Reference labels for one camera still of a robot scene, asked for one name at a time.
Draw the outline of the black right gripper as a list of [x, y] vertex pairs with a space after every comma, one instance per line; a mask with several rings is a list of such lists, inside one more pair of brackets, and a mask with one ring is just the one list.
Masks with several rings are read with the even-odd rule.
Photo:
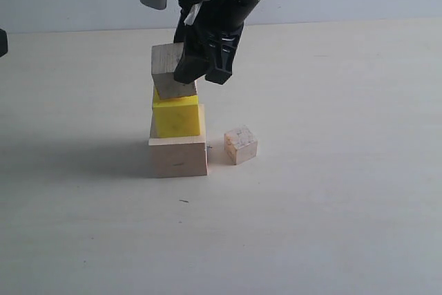
[[[260, 0], [178, 0], [180, 19], [173, 41], [183, 43], [182, 55], [174, 71], [175, 81], [193, 83], [204, 76], [205, 80], [223, 85], [232, 76], [233, 60], [239, 44], [239, 32], [235, 30]], [[195, 20], [217, 32], [206, 28], [188, 28], [184, 20], [193, 6], [200, 6]]]

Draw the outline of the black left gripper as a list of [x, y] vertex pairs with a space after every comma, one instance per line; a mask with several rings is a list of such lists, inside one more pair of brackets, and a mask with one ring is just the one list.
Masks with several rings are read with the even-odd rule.
[[8, 35], [5, 30], [0, 29], [0, 57], [8, 53]]

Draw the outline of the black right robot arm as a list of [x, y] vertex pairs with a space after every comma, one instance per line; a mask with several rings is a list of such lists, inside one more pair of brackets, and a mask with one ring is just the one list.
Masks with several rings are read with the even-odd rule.
[[232, 75], [244, 21], [259, 2], [178, 0], [181, 11], [174, 42], [184, 48], [174, 71], [175, 81], [190, 84], [204, 77], [223, 85]]

